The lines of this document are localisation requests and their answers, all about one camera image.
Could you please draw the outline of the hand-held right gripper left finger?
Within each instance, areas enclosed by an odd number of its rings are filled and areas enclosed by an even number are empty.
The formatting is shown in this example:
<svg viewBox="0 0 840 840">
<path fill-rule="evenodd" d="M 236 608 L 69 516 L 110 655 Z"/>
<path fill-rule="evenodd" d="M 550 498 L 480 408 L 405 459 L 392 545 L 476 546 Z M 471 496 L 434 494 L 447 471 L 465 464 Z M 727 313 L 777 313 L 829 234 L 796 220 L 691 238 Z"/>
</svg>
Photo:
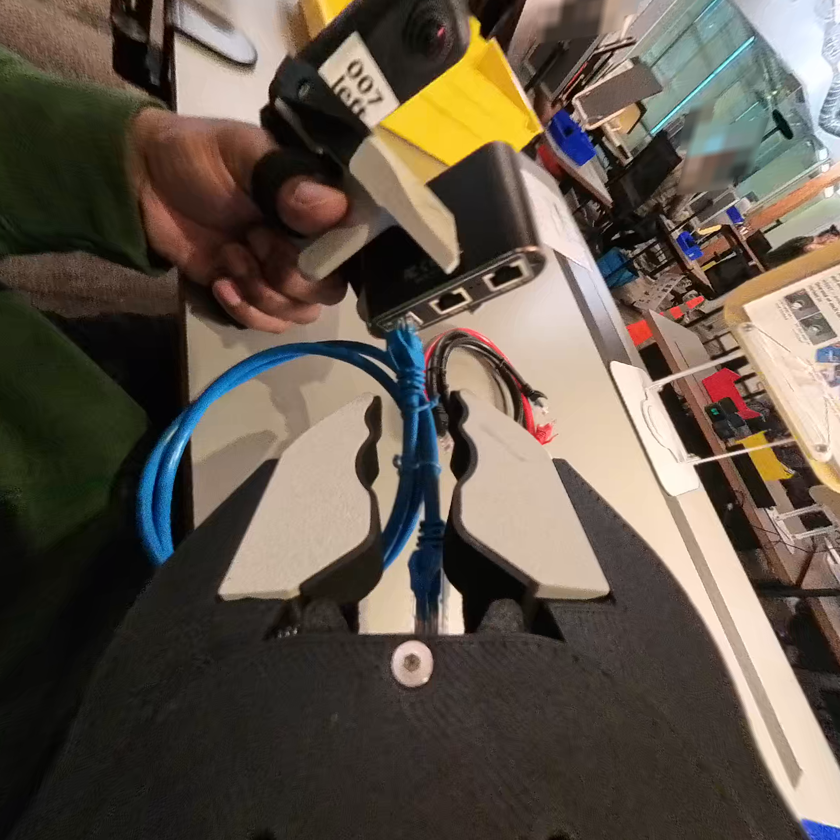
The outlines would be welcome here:
<svg viewBox="0 0 840 840">
<path fill-rule="evenodd" d="M 382 399 L 363 394 L 282 453 L 218 594 L 356 604 L 383 574 Z"/>
</svg>

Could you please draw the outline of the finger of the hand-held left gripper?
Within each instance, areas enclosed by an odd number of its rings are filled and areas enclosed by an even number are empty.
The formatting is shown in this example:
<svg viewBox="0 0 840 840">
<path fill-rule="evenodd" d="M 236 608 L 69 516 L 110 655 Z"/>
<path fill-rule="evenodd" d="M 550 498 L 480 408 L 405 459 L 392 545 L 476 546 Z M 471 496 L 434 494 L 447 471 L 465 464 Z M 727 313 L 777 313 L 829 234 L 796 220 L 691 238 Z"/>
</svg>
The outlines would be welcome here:
<svg viewBox="0 0 840 840">
<path fill-rule="evenodd" d="M 459 265 L 455 217 L 417 173 L 405 143 L 389 132 L 373 132 L 350 158 L 343 185 L 349 198 L 344 220 L 313 239 L 297 266 L 309 280 L 324 280 L 389 228 L 402 229 L 446 274 Z"/>
</svg>

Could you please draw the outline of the instruction sheet on stand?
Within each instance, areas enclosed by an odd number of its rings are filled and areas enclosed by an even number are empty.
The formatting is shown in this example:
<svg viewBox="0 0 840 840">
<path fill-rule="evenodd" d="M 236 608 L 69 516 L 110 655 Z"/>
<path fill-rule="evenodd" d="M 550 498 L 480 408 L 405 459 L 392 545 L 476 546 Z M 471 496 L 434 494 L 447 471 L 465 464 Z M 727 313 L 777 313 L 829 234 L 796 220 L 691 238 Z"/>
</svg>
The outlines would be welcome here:
<svg viewBox="0 0 840 840">
<path fill-rule="evenodd" d="M 781 420 L 815 476 L 839 491 L 839 245 L 827 245 L 764 272 L 725 300 L 724 321 L 761 379 Z M 734 454 L 689 455 L 659 397 L 666 385 L 705 371 L 700 364 L 653 381 L 632 364 L 610 363 L 613 382 L 666 495 L 700 487 L 697 468 Z"/>
</svg>

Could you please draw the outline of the red plastic bin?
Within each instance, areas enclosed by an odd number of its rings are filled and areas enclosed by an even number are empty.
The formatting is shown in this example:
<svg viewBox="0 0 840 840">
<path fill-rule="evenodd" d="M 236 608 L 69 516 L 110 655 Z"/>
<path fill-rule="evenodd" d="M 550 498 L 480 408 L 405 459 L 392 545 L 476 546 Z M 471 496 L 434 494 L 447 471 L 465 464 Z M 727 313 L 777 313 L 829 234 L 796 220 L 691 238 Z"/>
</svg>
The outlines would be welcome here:
<svg viewBox="0 0 840 840">
<path fill-rule="evenodd" d="M 740 376 L 735 371 L 722 367 L 718 371 L 701 379 L 711 403 L 719 403 L 730 399 L 735 405 L 737 413 L 745 421 L 759 420 L 762 415 L 750 408 L 742 397 L 736 382 Z"/>
</svg>

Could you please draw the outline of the black stool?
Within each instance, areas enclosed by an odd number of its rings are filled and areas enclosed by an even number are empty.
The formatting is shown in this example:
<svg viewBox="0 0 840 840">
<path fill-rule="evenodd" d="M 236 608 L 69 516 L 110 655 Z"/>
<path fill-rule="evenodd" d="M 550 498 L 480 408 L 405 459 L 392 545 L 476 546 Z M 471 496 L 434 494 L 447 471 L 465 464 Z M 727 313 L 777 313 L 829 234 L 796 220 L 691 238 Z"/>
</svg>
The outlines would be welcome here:
<svg viewBox="0 0 840 840">
<path fill-rule="evenodd" d="M 162 67 L 180 35 L 234 67 L 251 70 L 258 54 L 225 16 L 197 1 L 111 1 L 112 63 L 123 75 Z"/>
</svg>

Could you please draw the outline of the person's left forearm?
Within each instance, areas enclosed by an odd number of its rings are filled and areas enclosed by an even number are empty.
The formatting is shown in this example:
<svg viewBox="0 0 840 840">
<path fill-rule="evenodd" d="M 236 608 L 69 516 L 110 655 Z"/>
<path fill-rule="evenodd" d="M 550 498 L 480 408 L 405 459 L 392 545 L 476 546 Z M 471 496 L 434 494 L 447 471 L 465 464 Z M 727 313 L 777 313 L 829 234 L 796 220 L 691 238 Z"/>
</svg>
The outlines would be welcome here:
<svg viewBox="0 0 840 840">
<path fill-rule="evenodd" d="M 1 255 L 86 253 L 155 276 L 130 132 L 159 102 L 51 75 L 1 52 Z"/>
</svg>

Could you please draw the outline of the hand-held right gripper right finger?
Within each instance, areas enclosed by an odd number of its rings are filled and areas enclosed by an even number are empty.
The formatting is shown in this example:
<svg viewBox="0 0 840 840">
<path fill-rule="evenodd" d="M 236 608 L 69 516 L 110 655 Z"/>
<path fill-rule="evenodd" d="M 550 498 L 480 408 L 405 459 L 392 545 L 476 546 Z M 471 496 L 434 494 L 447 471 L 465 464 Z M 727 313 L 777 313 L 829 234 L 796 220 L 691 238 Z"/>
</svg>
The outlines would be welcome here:
<svg viewBox="0 0 840 840">
<path fill-rule="evenodd" d="M 466 389 L 449 403 L 444 572 L 465 605 L 593 601 L 611 589 L 550 454 Z"/>
</svg>

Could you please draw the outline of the yellow plastic bin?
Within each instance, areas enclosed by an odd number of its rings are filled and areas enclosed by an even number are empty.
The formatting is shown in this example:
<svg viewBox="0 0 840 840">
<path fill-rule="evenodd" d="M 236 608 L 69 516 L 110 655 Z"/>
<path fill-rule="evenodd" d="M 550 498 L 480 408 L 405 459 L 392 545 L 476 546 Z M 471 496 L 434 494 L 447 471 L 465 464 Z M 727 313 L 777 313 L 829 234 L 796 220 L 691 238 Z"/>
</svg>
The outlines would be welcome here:
<svg viewBox="0 0 840 840">
<path fill-rule="evenodd" d="M 298 51 L 351 3 L 300 2 L 308 39 Z M 412 166 L 425 182 L 494 141 L 520 152 L 541 131 L 498 42 L 480 33 L 475 17 L 469 16 L 469 25 L 465 56 L 373 129 L 400 138 L 407 159 L 422 152 Z"/>
</svg>

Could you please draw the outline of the person's left hand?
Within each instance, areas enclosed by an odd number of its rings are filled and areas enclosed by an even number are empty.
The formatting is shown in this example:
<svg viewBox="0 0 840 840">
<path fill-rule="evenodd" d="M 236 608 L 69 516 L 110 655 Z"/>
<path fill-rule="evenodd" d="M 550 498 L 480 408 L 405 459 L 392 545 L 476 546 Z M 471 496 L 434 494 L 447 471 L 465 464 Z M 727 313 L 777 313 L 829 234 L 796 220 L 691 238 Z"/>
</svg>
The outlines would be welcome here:
<svg viewBox="0 0 840 840">
<path fill-rule="evenodd" d="M 300 272 L 297 245 L 251 197 L 256 165 L 280 152 L 266 131 L 145 108 L 131 122 L 129 148 L 150 249 L 208 289 L 230 321 L 282 333 L 344 299 L 341 277 Z"/>
</svg>

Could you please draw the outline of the black ethernet adapter hub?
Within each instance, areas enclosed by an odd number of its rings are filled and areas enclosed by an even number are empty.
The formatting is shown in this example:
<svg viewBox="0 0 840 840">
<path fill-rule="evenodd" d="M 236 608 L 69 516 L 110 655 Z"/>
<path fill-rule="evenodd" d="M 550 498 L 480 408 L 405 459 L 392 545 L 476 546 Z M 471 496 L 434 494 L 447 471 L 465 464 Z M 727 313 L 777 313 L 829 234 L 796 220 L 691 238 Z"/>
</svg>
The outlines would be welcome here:
<svg viewBox="0 0 840 840">
<path fill-rule="evenodd" d="M 512 147 L 487 143 L 428 186 L 455 218 L 460 253 L 454 271 L 445 273 L 395 225 L 342 267 L 356 294 L 356 311 L 377 339 L 402 324 L 422 330 L 473 312 L 529 284 L 546 265 Z"/>
</svg>

